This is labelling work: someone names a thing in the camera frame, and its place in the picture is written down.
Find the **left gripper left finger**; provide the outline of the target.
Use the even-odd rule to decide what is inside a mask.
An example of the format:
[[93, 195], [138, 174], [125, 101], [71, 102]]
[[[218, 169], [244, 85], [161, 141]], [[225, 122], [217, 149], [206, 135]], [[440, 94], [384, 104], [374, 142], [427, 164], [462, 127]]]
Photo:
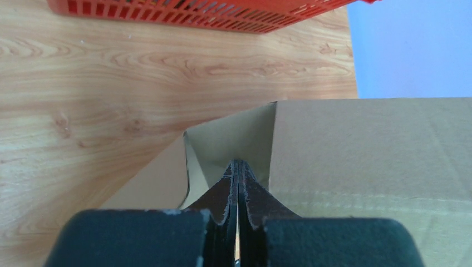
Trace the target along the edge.
[[45, 266], [233, 266], [239, 161], [179, 209], [89, 209], [62, 228]]

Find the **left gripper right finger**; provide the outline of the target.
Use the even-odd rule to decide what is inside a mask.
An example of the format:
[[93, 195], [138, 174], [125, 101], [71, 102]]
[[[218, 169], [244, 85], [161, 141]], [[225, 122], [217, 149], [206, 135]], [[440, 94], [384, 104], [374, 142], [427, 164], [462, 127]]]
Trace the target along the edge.
[[241, 266], [423, 266], [396, 220], [301, 217], [278, 201], [238, 161]]

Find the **large cardboard sheet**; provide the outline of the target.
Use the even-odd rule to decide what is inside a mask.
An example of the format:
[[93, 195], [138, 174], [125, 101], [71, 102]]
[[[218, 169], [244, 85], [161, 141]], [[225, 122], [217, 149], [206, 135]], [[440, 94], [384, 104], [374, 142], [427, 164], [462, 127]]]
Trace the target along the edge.
[[188, 207], [230, 161], [306, 217], [387, 217], [426, 266], [471, 265], [471, 98], [278, 101], [190, 127], [105, 209]]

